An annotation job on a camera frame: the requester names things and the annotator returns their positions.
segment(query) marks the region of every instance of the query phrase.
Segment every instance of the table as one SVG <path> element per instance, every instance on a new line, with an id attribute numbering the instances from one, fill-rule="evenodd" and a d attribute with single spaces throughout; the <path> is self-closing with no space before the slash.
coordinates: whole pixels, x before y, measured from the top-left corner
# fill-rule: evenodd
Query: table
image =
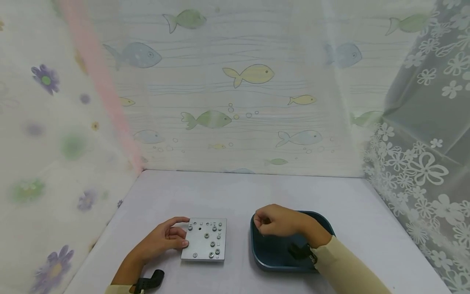
<path id="1" fill-rule="evenodd" d="M 267 273 L 254 264 L 250 218 L 277 203 L 325 216 L 338 237 L 397 294 L 450 293 L 402 226 L 363 179 L 144 171 L 65 291 L 104 293 L 126 254 L 176 216 L 227 218 L 224 263 L 181 262 L 168 252 L 145 276 L 165 271 L 159 294 L 334 294 L 320 275 Z"/>

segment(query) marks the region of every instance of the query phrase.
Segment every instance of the forearm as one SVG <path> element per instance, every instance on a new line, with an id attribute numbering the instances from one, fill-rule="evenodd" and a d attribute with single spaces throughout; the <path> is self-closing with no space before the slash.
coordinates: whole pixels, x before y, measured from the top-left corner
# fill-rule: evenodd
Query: forearm
<path id="1" fill-rule="evenodd" d="M 304 236 L 317 257 L 315 268 L 338 294 L 390 294 L 379 278 L 317 221 Z"/>
<path id="2" fill-rule="evenodd" d="M 134 285 L 142 274 L 145 262 L 137 257 L 132 251 L 122 261 L 111 285 Z"/>

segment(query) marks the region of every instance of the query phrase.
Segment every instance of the floral curtain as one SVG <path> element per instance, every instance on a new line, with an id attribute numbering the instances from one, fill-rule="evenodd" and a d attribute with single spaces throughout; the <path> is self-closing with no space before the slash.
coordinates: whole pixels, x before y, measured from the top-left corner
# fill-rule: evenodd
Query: floral curtain
<path id="1" fill-rule="evenodd" d="M 470 1 L 439 0 L 386 98 L 364 172 L 453 293 L 470 293 Z"/>
<path id="2" fill-rule="evenodd" d="M 0 293 L 63 293 L 137 177 L 87 69 L 56 1 L 0 2 Z"/>

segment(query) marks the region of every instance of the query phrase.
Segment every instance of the left hand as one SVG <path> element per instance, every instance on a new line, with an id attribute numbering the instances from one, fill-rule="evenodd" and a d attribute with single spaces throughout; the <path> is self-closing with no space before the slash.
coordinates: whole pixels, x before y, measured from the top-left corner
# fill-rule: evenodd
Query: left hand
<path id="1" fill-rule="evenodd" d="M 188 247 L 189 242 L 185 240 L 186 232 L 182 228 L 173 227 L 180 222 L 189 222 L 189 218 L 177 216 L 159 224 L 130 254 L 148 263 L 166 250 Z"/>

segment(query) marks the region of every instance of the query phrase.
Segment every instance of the blue plastic tray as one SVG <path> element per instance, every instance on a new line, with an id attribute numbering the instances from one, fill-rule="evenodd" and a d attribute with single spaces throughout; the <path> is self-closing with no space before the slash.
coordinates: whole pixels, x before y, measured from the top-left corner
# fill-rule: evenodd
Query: blue plastic tray
<path id="1" fill-rule="evenodd" d="M 335 235 L 333 228 L 323 215 L 313 211 L 299 211 L 316 219 L 330 234 Z M 263 236 L 251 218 L 251 252 L 256 264 L 264 271 L 312 272 L 318 271 L 310 258 L 295 260 L 288 252 L 291 243 L 303 247 L 307 240 L 299 235 L 290 237 Z"/>

